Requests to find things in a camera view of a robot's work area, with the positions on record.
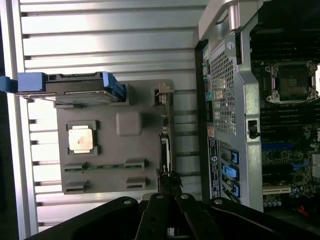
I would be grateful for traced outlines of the green RAM stick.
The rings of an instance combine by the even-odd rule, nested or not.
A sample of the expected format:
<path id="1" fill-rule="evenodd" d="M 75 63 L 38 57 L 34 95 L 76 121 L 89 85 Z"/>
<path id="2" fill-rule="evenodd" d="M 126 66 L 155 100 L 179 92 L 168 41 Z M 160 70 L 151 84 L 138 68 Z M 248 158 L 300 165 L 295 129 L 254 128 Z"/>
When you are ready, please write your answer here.
<path id="1" fill-rule="evenodd" d="M 65 172 L 87 172 L 87 171 L 98 171 L 98 170 L 120 170 L 120 169 L 143 169 L 143 164 L 108 164 L 108 165 L 82 165 L 77 167 L 67 167 L 64 169 Z"/>

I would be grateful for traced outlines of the grey parts rack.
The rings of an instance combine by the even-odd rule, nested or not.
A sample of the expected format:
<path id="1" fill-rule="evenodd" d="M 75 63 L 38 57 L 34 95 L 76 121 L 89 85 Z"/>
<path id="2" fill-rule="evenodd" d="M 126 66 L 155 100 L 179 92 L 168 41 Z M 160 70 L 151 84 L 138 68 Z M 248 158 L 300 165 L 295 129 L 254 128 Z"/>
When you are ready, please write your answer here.
<path id="1" fill-rule="evenodd" d="M 156 191 L 160 168 L 161 114 L 156 99 L 159 84 L 174 89 L 169 79 L 126 81 L 126 100 L 109 104 L 64 106 L 56 110 L 62 191 L 66 195 Z M 89 126 L 93 149 L 69 149 L 68 130 Z M 109 169 L 65 172 L 82 165 L 144 165 L 143 169 Z"/>

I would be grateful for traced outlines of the white expansion slot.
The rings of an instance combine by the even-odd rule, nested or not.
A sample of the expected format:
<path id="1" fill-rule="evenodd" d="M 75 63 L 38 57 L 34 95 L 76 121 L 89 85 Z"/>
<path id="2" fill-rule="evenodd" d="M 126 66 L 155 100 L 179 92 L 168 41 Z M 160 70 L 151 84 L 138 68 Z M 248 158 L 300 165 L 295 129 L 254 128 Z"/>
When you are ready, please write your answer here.
<path id="1" fill-rule="evenodd" d="M 263 195 L 280 195 L 289 194 L 292 189 L 290 186 L 277 185 L 277 186 L 264 186 L 262 189 Z"/>

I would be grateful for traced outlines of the green motherboard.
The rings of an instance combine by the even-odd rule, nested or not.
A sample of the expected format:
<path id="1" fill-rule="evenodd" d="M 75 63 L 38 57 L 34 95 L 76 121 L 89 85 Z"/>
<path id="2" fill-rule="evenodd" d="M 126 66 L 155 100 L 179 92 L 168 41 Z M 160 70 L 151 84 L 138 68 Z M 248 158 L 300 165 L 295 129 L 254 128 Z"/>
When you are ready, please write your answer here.
<path id="1" fill-rule="evenodd" d="M 262 150 L 262 186 L 290 186 L 291 193 L 263 195 L 264 207 L 285 206 L 309 215 L 320 206 L 320 178 L 312 176 L 312 154 L 320 153 L 320 97 L 312 102 L 273 104 L 265 67 L 282 62 L 320 64 L 320 29 L 266 29 L 250 34 L 251 71 L 259 84 L 260 140 L 292 143 Z"/>

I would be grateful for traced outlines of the silver CPU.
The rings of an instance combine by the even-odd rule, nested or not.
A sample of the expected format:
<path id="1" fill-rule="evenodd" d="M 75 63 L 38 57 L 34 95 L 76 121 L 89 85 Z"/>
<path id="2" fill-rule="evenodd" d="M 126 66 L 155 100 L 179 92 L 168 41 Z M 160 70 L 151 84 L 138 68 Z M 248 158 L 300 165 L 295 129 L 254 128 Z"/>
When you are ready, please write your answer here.
<path id="1" fill-rule="evenodd" d="M 88 125 L 74 125 L 68 130 L 69 149 L 88 153 L 94 148 L 93 130 Z"/>

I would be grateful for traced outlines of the blue expansion slot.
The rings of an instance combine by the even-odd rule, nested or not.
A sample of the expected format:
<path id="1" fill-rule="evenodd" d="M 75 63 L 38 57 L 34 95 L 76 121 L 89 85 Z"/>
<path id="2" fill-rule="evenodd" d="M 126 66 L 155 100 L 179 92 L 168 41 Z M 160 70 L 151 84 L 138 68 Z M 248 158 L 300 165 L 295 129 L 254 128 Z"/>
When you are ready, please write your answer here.
<path id="1" fill-rule="evenodd" d="M 263 151 L 275 151 L 275 150 L 288 150 L 292 149 L 294 145 L 292 143 L 262 143 L 261 148 Z"/>

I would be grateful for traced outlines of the open PC case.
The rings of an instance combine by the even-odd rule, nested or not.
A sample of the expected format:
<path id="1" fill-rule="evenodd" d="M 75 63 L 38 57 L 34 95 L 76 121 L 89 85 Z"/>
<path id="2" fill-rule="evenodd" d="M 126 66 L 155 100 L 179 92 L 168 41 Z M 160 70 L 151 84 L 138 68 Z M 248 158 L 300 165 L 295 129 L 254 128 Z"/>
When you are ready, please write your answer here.
<path id="1" fill-rule="evenodd" d="M 320 236 L 320 205 L 308 215 L 263 205 L 259 83 L 251 68 L 251 32 L 320 29 L 320 0 L 265 0 L 240 30 L 215 25 L 209 0 L 193 34 L 201 197 L 221 197 Z"/>

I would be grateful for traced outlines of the silver chipset heatsink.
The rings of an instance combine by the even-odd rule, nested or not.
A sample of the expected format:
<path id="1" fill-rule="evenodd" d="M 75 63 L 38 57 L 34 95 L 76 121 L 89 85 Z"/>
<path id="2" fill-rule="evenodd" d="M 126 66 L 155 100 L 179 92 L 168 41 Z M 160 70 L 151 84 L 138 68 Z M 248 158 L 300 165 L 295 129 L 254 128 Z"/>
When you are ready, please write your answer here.
<path id="1" fill-rule="evenodd" d="M 320 153 L 313 153 L 312 159 L 312 176 L 314 178 L 320 178 Z"/>

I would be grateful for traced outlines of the hard disk in blue caddy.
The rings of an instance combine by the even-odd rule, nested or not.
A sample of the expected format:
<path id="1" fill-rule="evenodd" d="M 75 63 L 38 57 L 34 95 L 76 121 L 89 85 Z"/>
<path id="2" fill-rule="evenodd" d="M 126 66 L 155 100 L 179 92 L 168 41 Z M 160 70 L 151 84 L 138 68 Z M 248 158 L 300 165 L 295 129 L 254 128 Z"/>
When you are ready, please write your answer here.
<path id="1" fill-rule="evenodd" d="M 85 74 L 19 72 L 16 80 L 0 76 L 0 92 L 57 105 L 87 106 L 126 100 L 126 87 L 106 71 Z"/>

